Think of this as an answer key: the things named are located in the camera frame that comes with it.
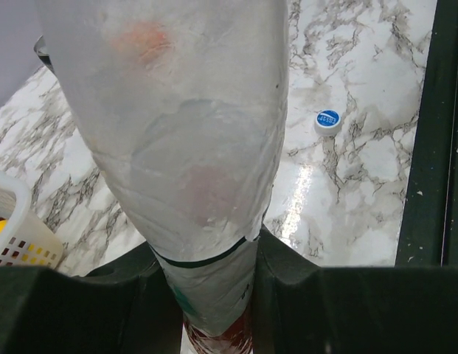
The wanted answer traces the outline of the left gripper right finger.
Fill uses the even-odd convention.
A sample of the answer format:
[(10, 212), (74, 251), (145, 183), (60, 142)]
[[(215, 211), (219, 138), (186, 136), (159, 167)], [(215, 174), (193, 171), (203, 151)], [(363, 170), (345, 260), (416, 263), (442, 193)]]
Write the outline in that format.
[(256, 353), (458, 353), (458, 268), (319, 267), (260, 231)]

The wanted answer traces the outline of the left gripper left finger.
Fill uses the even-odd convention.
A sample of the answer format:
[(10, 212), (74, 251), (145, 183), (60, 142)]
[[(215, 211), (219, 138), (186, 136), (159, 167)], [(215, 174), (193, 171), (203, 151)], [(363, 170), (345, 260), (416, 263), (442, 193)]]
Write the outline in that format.
[(179, 353), (182, 312), (143, 243), (84, 277), (0, 267), (0, 353)]

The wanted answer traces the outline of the bottle with red label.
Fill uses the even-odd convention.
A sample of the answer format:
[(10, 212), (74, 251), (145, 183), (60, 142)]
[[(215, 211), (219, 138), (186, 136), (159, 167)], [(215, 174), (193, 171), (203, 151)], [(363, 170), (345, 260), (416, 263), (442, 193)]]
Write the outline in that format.
[(258, 237), (285, 136), (285, 1), (38, 1), (109, 189), (198, 353), (250, 353)]

